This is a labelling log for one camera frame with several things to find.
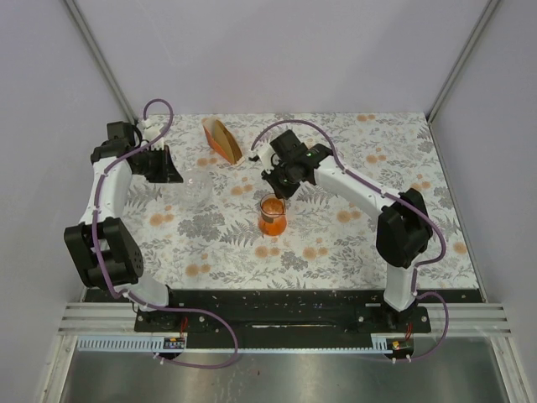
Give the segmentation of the orange coffee filter box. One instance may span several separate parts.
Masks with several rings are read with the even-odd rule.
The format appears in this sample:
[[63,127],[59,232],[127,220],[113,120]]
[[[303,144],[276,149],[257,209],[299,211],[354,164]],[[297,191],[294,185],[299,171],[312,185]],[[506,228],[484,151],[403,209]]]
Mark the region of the orange coffee filter box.
[[244,161],[238,142],[218,118],[203,118],[201,121],[208,145],[230,165],[240,165]]

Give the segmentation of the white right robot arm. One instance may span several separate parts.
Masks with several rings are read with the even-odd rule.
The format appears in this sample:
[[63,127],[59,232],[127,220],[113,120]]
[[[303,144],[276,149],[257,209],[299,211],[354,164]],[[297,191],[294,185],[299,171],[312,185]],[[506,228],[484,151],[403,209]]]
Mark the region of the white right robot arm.
[[291,198],[307,182],[357,205],[377,221],[375,248],[387,268],[382,322],[391,332],[403,331],[412,321],[409,309],[416,300],[411,266],[433,235],[422,195],[414,189],[397,195],[385,191],[377,182],[343,168],[332,147],[308,147],[291,130],[255,151],[252,159],[261,162],[262,179],[279,199]]

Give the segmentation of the clear glass dripper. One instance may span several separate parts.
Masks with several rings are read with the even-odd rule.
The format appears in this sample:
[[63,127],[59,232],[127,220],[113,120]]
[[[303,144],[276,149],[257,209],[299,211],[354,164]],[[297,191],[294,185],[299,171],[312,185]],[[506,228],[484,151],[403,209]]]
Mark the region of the clear glass dripper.
[[198,169],[188,169],[182,175],[184,182],[180,195],[187,204],[192,206],[201,205],[210,199],[213,182],[208,172]]

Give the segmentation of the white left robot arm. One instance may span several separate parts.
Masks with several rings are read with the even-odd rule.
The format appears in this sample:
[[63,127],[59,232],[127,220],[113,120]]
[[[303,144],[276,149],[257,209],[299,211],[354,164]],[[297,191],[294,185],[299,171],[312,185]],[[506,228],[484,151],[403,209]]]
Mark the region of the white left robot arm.
[[91,154],[93,183],[80,221],[64,231],[64,241],[83,285],[126,298],[144,311],[154,311],[153,322],[172,332],[182,312],[170,304],[169,287],[145,273],[143,254],[122,220],[134,176],[153,184],[181,184],[169,146],[167,128],[149,119],[107,125],[107,140]]

